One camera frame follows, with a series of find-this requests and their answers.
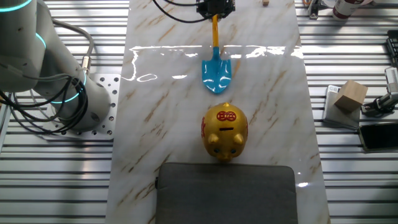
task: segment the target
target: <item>toy shovel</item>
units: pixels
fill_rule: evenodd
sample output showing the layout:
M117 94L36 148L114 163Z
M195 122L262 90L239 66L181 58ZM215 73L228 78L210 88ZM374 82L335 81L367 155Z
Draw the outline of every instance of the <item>toy shovel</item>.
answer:
M232 80L231 60L220 58L218 45L218 16L213 16L213 58L210 61L202 61L202 81L213 93L221 93Z

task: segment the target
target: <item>aluminum rail table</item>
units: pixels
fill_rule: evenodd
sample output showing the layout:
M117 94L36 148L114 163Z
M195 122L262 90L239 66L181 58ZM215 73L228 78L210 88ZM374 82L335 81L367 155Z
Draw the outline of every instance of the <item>aluminum rail table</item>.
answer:
M331 18L331 9L310 21L301 0L295 3L331 223L398 223L398 153L364 154L356 132L322 122L328 85L355 80L369 87L368 102L386 93L384 69L390 61L383 44L387 31L398 29L398 8L363 7L341 26ZM47 4L54 17L93 35L92 72L121 73L129 1ZM88 47L85 38L60 27L57 32L80 60ZM19 99L32 102L27 95ZM361 121L393 122L398 114ZM0 153L0 223L104 223L111 142L49 144L13 118L5 133Z

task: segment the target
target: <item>white marble board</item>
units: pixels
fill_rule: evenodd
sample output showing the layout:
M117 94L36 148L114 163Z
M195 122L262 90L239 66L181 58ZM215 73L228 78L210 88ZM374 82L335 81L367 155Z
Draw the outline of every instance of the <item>white marble board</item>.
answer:
M194 7L158 2L176 17L200 19ZM220 22L221 57L233 67L221 95L201 82L211 43L210 22L183 24L151 0L130 2L106 223L155 223L161 164L217 162L201 142L201 119L224 102L249 121L246 148L232 163L293 168L299 223L330 222L294 0L236 0Z

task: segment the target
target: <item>gold piggy bank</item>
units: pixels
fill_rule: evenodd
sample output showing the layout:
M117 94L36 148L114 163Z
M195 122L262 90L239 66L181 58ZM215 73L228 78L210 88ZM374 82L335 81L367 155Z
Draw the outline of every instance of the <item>gold piggy bank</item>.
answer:
M242 153L248 132L248 119L229 103L210 108L201 121L201 139L205 148L221 162L229 162Z

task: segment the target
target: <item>gray mat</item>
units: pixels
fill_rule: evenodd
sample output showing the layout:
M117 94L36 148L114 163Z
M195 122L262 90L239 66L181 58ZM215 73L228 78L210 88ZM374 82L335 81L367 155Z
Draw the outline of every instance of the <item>gray mat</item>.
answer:
M297 224L294 172L284 166L166 163L156 224Z

